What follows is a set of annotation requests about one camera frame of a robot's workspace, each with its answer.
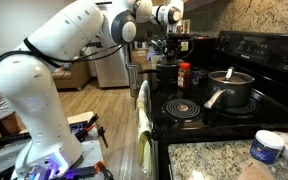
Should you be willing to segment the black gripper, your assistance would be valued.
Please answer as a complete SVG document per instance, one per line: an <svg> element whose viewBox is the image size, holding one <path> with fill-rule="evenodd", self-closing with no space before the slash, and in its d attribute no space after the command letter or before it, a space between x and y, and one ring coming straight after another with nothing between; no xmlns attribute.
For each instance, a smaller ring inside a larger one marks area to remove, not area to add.
<svg viewBox="0 0 288 180"><path fill-rule="evenodd" d="M164 54L169 61L175 61L178 58L179 37L177 35L168 34L166 38L166 46Z"/></svg>

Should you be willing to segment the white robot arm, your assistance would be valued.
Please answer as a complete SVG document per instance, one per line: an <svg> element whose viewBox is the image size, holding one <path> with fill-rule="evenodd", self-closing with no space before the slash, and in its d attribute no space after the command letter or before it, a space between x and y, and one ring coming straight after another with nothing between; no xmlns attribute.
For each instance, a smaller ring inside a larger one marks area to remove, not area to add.
<svg viewBox="0 0 288 180"><path fill-rule="evenodd" d="M135 39L139 23L174 25L183 12L183 0L159 6L151 0L112 0L105 8L93 0L75 0L15 50L3 54L0 93L31 136L17 156L11 179L61 177L83 152L64 115L46 60L73 60L96 36L127 45Z"/></svg>

